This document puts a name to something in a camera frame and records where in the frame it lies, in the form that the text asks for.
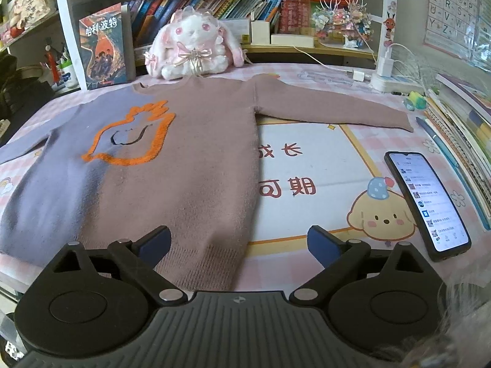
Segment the colourful flower ornament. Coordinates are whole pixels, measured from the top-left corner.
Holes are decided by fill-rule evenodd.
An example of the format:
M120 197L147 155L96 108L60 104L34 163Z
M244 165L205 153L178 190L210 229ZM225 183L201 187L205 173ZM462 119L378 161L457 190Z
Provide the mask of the colourful flower ornament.
M369 48L372 21L362 0L321 1L311 22L315 37L322 45L343 42L345 48Z

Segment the white bookshelf frame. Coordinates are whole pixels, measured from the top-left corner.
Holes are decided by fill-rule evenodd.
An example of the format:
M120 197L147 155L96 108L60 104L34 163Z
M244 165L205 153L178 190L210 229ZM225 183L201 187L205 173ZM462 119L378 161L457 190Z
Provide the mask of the white bookshelf frame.
M387 8L392 1L397 2L397 0L383 0L383 8ZM80 57L79 52L79 36L78 36L78 19L75 18L75 14L73 13L73 5L76 0L56 0L59 17L62 24L62 30L64 34L64 38L66 44L68 46L68 52L72 59L72 64L74 66L74 70L76 73L76 78L79 83L79 87L82 90L87 89L86 78L84 74L84 68L82 65L82 59ZM372 16L373 21L381 24L381 35L380 35L380 43L378 49L378 55L385 54L385 45L384 45L384 31L385 25L383 24L384 18L381 16ZM249 53L297 53L300 51L295 50L295 48L290 46L268 46L268 45L245 45L245 49L249 50ZM326 47L323 47L319 44L319 42L315 41L314 48L305 48L305 51L314 55L327 55L327 56L342 56L343 58L354 57L354 58L364 58L368 59L372 56L370 55L367 49L363 50L355 50L354 48L344 48L337 45L330 44Z

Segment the blue pen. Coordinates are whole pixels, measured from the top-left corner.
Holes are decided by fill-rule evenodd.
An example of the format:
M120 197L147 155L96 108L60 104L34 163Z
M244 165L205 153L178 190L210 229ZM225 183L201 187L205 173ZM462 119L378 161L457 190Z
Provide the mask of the blue pen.
M466 192L470 196L470 199L478 213L478 216L486 230L490 230L490 211L487 208L484 197L480 194L478 186L473 182L472 176L467 173L467 170L458 162L454 157L454 154L447 146L445 141L437 134L435 128L430 124L428 119L416 117L418 125L424 129L431 140L437 145L440 152L447 159L455 174L463 184Z

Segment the alphabet wall poster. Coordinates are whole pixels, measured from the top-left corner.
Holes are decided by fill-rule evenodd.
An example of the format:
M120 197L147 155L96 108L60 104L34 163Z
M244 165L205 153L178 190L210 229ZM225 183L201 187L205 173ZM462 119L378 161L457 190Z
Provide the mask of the alphabet wall poster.
M424 43L490 71L490 0L429 0Z

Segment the small white box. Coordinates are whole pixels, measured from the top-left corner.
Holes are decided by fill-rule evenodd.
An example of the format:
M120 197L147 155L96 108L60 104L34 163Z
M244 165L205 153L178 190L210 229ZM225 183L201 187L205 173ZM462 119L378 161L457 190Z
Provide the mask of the small white box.
M251 45L270 45L270 23L256 20L250 24Z

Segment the white charger plug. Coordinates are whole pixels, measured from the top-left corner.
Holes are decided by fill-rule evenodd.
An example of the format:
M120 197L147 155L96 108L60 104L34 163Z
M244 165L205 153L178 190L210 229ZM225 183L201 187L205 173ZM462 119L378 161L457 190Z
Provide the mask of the white charger plug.
M381 77L391 77L394 60L388 56L380 56L376 66L376 74Z

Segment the Harry Potter book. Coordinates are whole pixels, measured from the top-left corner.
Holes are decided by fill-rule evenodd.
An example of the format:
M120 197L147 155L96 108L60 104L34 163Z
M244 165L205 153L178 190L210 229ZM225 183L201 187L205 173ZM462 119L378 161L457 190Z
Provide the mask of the Harry Potter book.
M89 90L132 82L136 64L126 3L79 20L80 55Z

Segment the row of shelf books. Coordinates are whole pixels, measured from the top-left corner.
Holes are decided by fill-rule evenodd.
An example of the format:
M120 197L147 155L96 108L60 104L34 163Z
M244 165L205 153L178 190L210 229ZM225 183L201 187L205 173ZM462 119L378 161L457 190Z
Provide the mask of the row of shelf books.
M151 43L157 32L171 21L176 10L192 7L228 22L261 20L270 23L273 34L314 36L329 19L320 13L322 3L346 8L348 0L130 0L133 42L137 47Z

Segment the flat cream box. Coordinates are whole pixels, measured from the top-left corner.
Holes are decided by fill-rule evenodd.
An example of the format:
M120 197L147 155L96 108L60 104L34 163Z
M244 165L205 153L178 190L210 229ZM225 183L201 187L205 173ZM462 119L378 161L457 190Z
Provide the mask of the flat cream box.
M314 48L315 39L313 36L298 34L272 34L270 36L270 44L282 47Z

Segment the purple and mauve knit sweater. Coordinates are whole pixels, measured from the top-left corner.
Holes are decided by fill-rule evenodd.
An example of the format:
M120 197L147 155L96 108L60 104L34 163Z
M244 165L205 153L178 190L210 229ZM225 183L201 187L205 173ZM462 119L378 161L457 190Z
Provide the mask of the purple and mauve knit sweater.
M165 225L158 273L189 291L231 289L259 195L258 115L410 129L401 110L270 74L109 91L2 147L2 162L42 148L2 213L2 253L45 267L66 243L103 248Z

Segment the black smartphone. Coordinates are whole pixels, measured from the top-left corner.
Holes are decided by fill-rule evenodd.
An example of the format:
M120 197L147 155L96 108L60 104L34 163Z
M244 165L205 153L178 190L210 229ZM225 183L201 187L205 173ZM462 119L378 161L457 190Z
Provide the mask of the black smartphone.
M385 162L406 199L429 257L441 262L470 250L471 238L452 199L426 158L389 151Z

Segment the pink checkered cartoon table mat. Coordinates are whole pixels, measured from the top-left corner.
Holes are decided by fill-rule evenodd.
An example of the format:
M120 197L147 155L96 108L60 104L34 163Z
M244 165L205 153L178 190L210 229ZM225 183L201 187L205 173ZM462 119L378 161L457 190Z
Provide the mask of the pink checkered cartoon table mat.
M261 74L273 75L291 86L315 90L307 84L294 83L283 72L272 68L263 68L259 72L236 68L221 78L247 81ZM72 106L66 106L64 100L57 100L57 114L43 124L63 111L92 102L109 91L137 83L154 86L174 84L180 80L165 82L143 76L132 84L79 91L71 95ZM345 94L339 89L322 91ZM471 211L470 196L437 145L416 122L417 116L403 108L394 96L345 95L403 111L408 116L410 129L256 116L260 153L259 195L250 241L233 286L227 291L292 291L318 272L320 265L307 251L305 241L308 229L313 225L323 227L342 240L359 238L376 248L390 248L398 241L406 241L424 250L423 239L406 199L387 166L370 161L366 152L368 148L383 152L419 152L443 183L464 222L472 246L465 253L436 263L435 270L441 277L451 277L477 262L489 262L490 234ZM11 194L41 153L42 148L37 147L17 159L1 160L1 217ZM20 292L25 292L44 269L1 251L2 269L12 266L22 270L23 280L15 283Z

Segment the white pink plush bunny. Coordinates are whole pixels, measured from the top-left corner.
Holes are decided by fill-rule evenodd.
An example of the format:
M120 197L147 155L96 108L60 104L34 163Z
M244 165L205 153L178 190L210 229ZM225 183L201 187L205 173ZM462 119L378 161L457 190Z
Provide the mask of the white pink plush bunny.
M231 30L212 14L178 9L144 53L147 73L166 81L242 67L246 54Z

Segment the stack of notebooks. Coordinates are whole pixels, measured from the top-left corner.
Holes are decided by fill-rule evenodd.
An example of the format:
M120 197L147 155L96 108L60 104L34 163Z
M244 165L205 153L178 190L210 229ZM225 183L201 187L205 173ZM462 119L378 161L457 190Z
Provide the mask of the stack of notebooks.
M468 82L437 74L427 91L427 123L448 150L454 171L484 227L490 227L490 97Z

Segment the green yellow eraser toy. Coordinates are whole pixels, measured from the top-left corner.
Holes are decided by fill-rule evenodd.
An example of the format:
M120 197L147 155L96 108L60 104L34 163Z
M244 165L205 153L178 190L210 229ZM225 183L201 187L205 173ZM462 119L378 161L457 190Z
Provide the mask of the green yellow eraser toy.
M405 108L410 111L425 110L427 106L426 99L416 91L411 91L403 102Z

